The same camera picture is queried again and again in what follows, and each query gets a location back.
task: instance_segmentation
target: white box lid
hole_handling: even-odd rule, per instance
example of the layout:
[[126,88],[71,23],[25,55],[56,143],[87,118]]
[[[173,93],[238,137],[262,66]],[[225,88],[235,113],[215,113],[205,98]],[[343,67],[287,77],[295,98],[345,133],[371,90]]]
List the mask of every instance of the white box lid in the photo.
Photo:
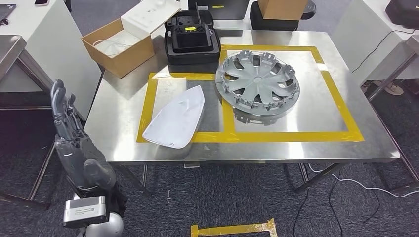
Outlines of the white box lid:
[[124,30],[143,39],[180,11],[176,0],[143,0],[121,16]]

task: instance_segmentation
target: cardboard box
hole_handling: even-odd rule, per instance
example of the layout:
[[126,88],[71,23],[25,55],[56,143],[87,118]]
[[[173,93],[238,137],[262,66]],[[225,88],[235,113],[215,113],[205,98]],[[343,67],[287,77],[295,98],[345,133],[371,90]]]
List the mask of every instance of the cardboard box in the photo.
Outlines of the cardboard box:
[[300,20],[308,0],[257,0],[264,19]]
[[121,19],[118,19],[82,37],[83,44],[91,58],[120,78],[154,56],[150,35],[113,58],[93,47],[93,43],[96,41],[105,40],[121,30],[123,30]]

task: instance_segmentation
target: yellow tape on floor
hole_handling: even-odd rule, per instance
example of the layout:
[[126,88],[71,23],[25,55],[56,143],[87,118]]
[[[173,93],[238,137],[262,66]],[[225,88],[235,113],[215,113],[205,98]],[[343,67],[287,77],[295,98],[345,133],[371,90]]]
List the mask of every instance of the yellow tape on floor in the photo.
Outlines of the yellow tape on floor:
[[212,227],[206,229],[198,229],[198,225],[191,226],[191,237],[198,236],[220,236],[232,234],[244,234],[269,231],[271,237],[278,237],[275,228],[274,219],[270,219],[267,223],[250,224],[241,226],[223,226]]
[[[313,46],[266,46],[266,45],[222,45],[220,62],[227,57],[228,50],[254,50],[254,51],[309,51],[319,65],[319,70],[325,80],[326,86],[338,108],[348,131],[331,132],[237,132],[234,126],[233,107],[222,99],[222,112],[224,131],[197,132],[191,142],[198,143],[259,143],[259,142],[361,142],[364,138],[356,125],[345,101],[337,89],[319,51]],[[144,99],[143,111],[138,129],[137,142],[147,142],[142,134],[150,124],[153,116],[157,85],[162,79],[183,80],[215,80],[215,74],[196,73],[151,73]]]

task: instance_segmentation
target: black chair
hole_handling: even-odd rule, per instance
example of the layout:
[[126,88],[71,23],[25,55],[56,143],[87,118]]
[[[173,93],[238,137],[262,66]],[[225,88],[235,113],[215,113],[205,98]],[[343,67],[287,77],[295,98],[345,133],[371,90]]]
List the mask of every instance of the black chair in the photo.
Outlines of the black chair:
[[[308,20],[312,18],[316,14],[316,11],[316,4],[312,0],[309,0],[301,16],[301,20]],[[254,30],[265,31],[295,31],[297,30],[299,24],[299,21],[264,19],[257,1],[251,5],[250,21],[251,27]]]

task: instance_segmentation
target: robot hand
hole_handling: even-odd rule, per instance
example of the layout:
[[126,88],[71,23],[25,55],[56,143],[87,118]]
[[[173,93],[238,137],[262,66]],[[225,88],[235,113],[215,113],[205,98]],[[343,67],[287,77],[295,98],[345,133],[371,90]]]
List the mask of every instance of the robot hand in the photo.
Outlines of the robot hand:
[[63,81],[57,79],[51,89],[51,107],[57,129],[55,148],[69,179],[79,189],[98,186],[111,190],[116,182],[113,168],[94,146],[75,115],[72,94],[65,98]]

